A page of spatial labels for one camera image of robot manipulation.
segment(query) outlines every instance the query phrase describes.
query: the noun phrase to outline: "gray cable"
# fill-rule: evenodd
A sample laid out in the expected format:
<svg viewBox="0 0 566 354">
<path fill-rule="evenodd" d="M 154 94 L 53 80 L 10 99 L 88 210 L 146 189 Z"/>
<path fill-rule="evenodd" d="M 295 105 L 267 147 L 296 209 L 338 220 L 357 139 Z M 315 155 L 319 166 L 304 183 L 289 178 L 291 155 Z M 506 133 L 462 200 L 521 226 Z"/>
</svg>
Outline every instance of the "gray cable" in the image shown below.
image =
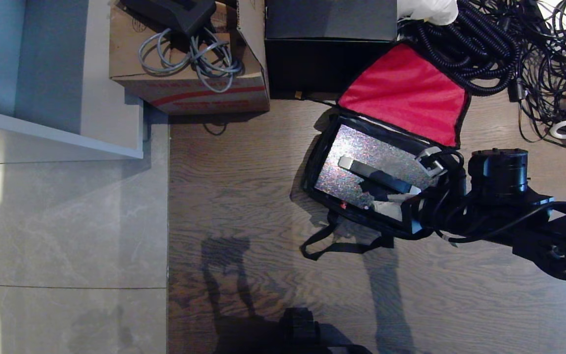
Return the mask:
<svg viewBox="0 0 566 354">
<path fill-rule="evenodd" d="M 163 32 L 157 33 L 143 41 L 141 47 L 139 47 L 139 63 L 141 63 L 141 66 L 151 72 L 167 74 L 182 70 L 186 65 L 190 64 L 203 85 L 217 93 L 227 91 L 233 85 L 235 74 L 242 72 L 243 63 L 233 58 L 230 47 L 228 46 L 229 42 L 219 40 L 217 36 L 215 36 L 215 34 L 207 28 L 204 28 L 204 31 L 200 34 L 189 38 L 189 52 L 185 54 L 185 57 L 180 62 L 170 62 L 165 58 L 162 50 L 163 40 L 170 32 L 171 29 L 166 29 Z M 211 44 L 209 44 L 205 49 L 200 50 L 200 36 L 203 34 L 205 38 L 208 39 L 206 43 Z M 164 67 L 152 67 L 144 62 L 145 48 L 148 47 L 148 45 L 150 45 L 150 43 L 154 40 L 157 41 L 157 54 L 159 55 Z M 206 54 L 208 52 L 214 52 L 218 56 L 220 63 L 211 63 L 206 58 Z M 207 82 L 207 78 L 228 78 L 228 81 L 226 87 L 223 89 L 216 89 L 211 87 L 210 83 Z"/>
</svg>

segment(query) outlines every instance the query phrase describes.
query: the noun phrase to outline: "black strap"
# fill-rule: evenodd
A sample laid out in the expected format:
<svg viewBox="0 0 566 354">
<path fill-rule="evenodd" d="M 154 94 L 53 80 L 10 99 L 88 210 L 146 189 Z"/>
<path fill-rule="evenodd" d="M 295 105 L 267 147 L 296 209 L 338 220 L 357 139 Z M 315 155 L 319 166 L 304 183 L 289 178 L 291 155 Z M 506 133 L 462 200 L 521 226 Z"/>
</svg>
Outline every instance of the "black strap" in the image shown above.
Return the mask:
<svg viewBox="0 0 566 354">
<path fill-rule="evenodd" d="M 382 233 L 380 237 L 377 237 L 371 244 L 359 244 L 359 243 L 343 243 L 337 242 L 330 244 L 328 247 L 323 249 L 322 251 L 317 251 L 314 253 L 308 253 L 307 247 L 310 244 L 315 244 L 321 240 L 326 239 L 335 231 L 335 229 L 339 226 L 339 215 L 333 210 L 329 210 L 327 215 L 327 221 L 329 224 L 324 227 L 324 229 L 318 231 L 314 235 L 312 235 L 309 239 L 303 243 L 301 246 L 301 253 L 305 258 L 317 261 L 324 253 L 327 252 L 345 252 L 345 253 L 357 253 L 359 255 L 371 251 L 375 248 L 379 247 L 386 247 L 386 248 L 394 248 L 395 247 L 395 238 L 391 235 L 387 235 L 386 233 Z"/>
</svg>

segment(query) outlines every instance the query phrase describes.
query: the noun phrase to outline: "wooden floor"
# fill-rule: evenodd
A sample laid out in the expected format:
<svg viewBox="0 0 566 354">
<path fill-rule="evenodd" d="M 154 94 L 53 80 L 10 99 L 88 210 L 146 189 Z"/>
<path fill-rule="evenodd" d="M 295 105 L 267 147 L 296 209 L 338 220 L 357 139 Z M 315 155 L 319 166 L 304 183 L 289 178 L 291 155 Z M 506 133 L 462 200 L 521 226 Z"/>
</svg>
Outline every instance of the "wooden floor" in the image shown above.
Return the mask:
<svg viewBox="0 0 566 354">
<path fill-rule="evenodd" d="M 525 143 L 506 97 L 473 99 L 463 154 L 526 148 L 530 186 L 566 200 L 566 149 Z M 271 112 L 219 136 L 199 123 L 171 126 L 169 352 L 247 353 L 285 308 L 306 306 L 332 325 L 329 336 L 373 353 L 566 354 L 566 282 L 509 247 L 456 249 L 429 237 L 364 256 L 301 256 L 299 245 L 326 220 L 299 190 L 325 111 L 272 101 Z M 375 236 L 352 224 L 336 235 Z"/>
</svg>

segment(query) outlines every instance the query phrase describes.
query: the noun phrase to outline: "silver sparkly surface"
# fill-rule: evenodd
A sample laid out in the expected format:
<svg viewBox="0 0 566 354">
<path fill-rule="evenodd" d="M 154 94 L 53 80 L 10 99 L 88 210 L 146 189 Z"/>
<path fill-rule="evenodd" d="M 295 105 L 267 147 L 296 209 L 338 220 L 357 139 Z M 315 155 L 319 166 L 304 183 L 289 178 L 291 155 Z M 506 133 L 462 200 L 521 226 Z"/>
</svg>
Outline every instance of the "silver sparkly surface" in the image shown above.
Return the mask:
<svg viewBox="0 0 566 354">
<path fill-rule="evenodd" d="M 421 190 L 435 184 L 437 180 L 437 177 L 429 177 L 418 166 L 414 155 L 342 125 L 320 171 L 316 189 L 360 208 L 369 208 L 375 198 L 362 191 L 362 177 L 338 166 L 342 156 L 382 170 Z"/>
</svg>

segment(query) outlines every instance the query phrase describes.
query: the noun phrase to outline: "gray tile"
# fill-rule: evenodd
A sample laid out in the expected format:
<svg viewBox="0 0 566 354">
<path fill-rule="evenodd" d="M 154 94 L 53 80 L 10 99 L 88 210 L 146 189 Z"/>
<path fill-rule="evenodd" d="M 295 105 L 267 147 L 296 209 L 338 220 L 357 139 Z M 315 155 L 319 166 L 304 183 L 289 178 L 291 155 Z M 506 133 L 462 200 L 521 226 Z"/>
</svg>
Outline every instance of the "gray tile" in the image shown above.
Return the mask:
<svg viewBox="0 0 566 354">
<path fill-rule="evenodd" d="M 165 287 L 168 127 L 145 159 L 0 165 L 0 285 Z"/>
<path fill-rule="evenodd" d="M 0 354 L 164 354 L 164 289 L 0 287 Z"/>
</svg>

